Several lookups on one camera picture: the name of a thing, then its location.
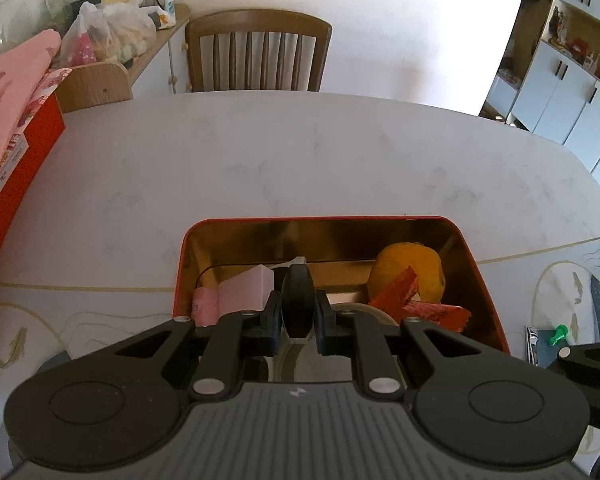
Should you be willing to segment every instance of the open tin box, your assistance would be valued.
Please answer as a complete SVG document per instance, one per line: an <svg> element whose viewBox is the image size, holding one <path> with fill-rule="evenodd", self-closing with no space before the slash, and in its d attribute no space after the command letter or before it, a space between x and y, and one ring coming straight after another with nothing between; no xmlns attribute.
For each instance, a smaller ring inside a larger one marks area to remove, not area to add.
<svg viewBox="0 0 600 480"><path fill-rule="evenodd" d="M187 232L180 252L174 316L190 316L197 286L215 288L258 264L306 257L315 288L331 304L367 303L366 280L376 256L398 242L416 242L442 260L442 303L471 312L463 335L509 352L486 286L460 230L441 217L213 219Z"/></svg>

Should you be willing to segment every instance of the wooden shelf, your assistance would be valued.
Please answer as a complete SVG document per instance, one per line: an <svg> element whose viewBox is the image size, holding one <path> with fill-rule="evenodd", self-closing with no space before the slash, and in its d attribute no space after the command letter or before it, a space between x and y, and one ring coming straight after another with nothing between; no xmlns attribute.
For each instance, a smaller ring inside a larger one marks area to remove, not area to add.
<svg viewBox="0 0 600 480"><path fill-rule="evenodd" d="M133 99L131 85L171 37L189 22L190 16L189 7L176 4L175 27L158 30L155 42L128 70L118 62L109 61L74 67L56 89L60 109L66 113Z"/></svg>

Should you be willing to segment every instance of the marble tabletop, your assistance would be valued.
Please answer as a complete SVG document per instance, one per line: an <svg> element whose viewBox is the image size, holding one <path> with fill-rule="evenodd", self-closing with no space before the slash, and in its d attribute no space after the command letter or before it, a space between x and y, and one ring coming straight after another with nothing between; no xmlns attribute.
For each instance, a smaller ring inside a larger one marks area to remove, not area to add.
<svg viewBox="0 0 600 480"><path fill-rule="evenodd" d="M600 187L573 154L440 108L210 92L64 120L0 252L0 424L51 355L169 318L180 245L202 219L439 215L484 264L600 238ZM0 425L0 472L3 441Z"/></svg>

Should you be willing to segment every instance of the ribbed gray panel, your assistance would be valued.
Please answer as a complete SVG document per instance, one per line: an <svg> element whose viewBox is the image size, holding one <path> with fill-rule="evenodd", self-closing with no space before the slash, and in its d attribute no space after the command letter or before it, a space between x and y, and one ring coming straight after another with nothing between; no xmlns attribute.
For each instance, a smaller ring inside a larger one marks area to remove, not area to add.
<svg viewBox="0 0 600 480"><path fill-rule="evenodd" d="M234 399L196 407L168 444L135 464L73 474L26 463L11 476L12 480L583 478L565 463L519 473L467 465L420 436L401 406L364 399L352 383L245 384Z"/></svg>

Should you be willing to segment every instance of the pink object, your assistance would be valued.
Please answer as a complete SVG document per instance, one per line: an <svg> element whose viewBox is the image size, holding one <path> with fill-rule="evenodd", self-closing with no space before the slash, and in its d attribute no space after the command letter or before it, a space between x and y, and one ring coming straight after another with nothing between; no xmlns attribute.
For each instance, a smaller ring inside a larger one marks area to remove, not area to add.
<svg viewBox="0 0 600 480"><path fill-rule="evenodd" d="M218 314L263 310L273 290L273 270L259 265L225 280L218 288Z"/></svg>
<svg viewBox="0 0 600 480"><path fill-rule="evenodd" d="M214 288L199 286L193 292L191 312L196 326L215 325L218 322L218 291Z"/></svg>
<svg viewBox="0 0 600 480"><path fill-rule="evenodd" d="M0 56L0 161L29 98L60 48L60 35L45 30Z"/></svg>

